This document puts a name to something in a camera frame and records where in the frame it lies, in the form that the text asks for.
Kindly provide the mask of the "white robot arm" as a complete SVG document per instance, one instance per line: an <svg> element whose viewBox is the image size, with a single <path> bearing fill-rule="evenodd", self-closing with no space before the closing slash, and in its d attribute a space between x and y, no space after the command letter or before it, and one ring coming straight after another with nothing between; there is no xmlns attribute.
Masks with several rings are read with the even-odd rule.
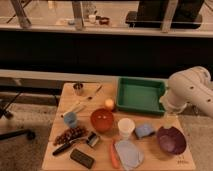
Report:
<svg viewBox="0 0 213 171"><path fill-rule="evenodd" d="M168 79L168 89L160 98L167 113L181 113L187 103L199 108L213 118L213 90L210 72L201 66L192 67L172 74Z"/></svg>

